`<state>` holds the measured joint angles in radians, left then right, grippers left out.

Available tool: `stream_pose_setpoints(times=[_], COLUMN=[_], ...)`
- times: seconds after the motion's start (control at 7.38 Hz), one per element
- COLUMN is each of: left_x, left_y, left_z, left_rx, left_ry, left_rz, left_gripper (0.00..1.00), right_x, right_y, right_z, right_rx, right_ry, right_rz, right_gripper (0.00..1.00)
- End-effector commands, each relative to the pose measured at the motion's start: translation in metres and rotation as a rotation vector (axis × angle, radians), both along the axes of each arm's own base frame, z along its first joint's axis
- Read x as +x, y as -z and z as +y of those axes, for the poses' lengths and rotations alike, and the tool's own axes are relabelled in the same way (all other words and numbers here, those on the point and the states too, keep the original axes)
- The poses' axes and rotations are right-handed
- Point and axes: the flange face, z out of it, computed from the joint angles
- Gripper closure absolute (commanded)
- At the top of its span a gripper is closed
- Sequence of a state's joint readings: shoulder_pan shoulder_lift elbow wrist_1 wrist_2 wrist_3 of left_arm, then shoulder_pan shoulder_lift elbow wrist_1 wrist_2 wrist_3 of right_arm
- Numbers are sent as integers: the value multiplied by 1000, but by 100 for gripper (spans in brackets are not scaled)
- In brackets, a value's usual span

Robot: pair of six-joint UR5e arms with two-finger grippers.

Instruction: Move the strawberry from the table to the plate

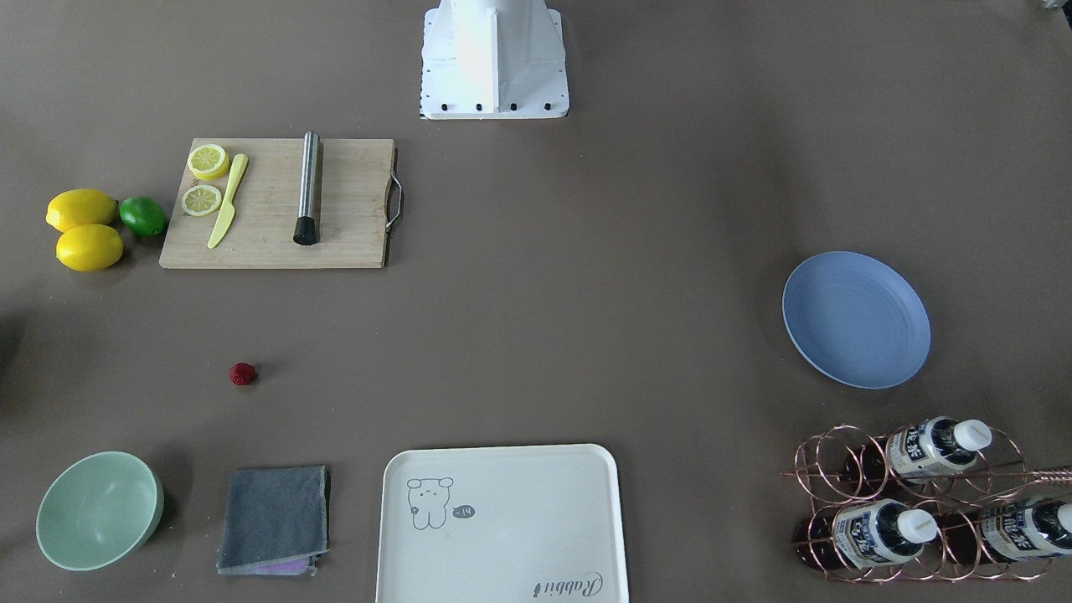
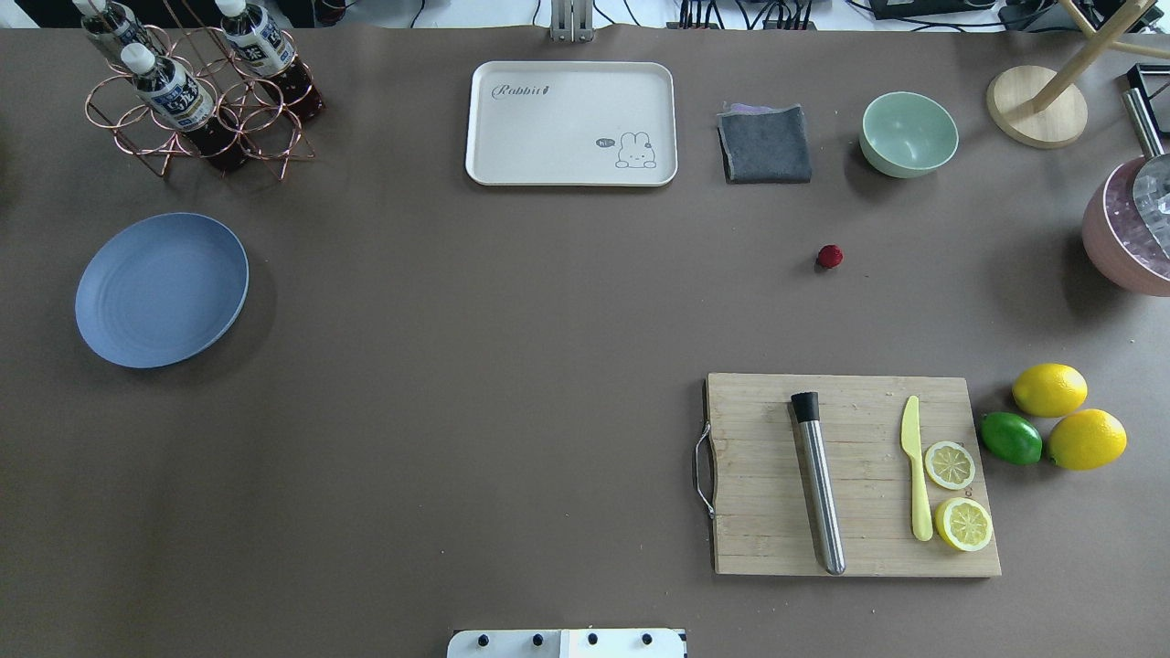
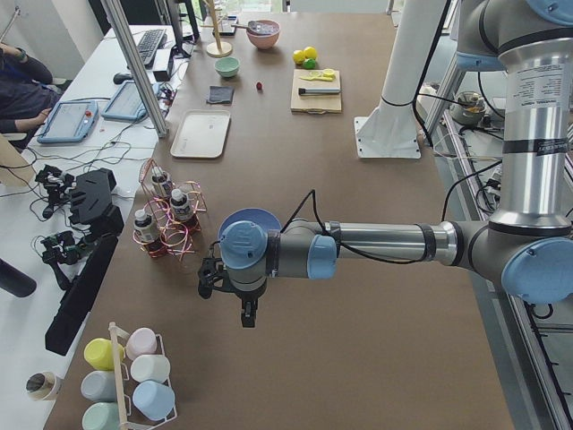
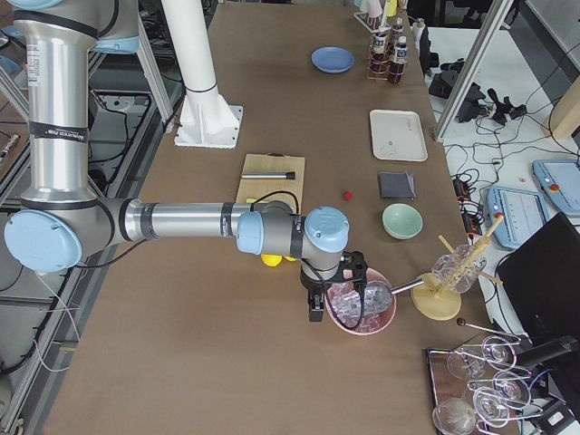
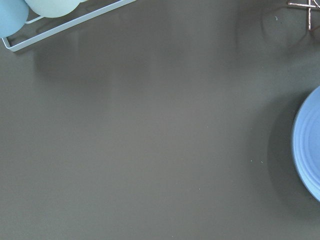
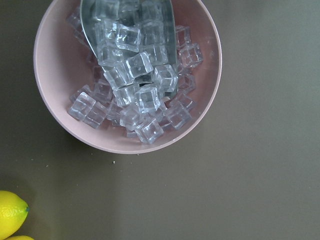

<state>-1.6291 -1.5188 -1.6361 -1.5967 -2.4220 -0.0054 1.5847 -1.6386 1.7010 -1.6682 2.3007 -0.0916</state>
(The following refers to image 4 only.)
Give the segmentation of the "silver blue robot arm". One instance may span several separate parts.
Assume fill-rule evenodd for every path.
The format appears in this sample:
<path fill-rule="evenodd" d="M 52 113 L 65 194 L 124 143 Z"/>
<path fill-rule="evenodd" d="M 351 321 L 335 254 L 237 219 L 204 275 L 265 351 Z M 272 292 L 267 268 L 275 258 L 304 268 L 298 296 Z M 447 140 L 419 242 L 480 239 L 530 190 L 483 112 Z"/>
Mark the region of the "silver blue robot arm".
<path fill-rule="evenodd" d="M 88 186 L 88 55 L 135 53 L 133 1 L 16 1 L 14 22 L 26 41 L 31 185 L 5 225 L 5 244 L 23 266 L 52 273 L 124 241 L 232 237 L 239 250 L 301 262 L 309 318 L 331 307 L 329 288 L 367 285 L 360 252 L 347 252 L 343 212 L 319 207 L 302 216 L 279 201 L 242 204 L 145 203 L 99 198 Z"/>

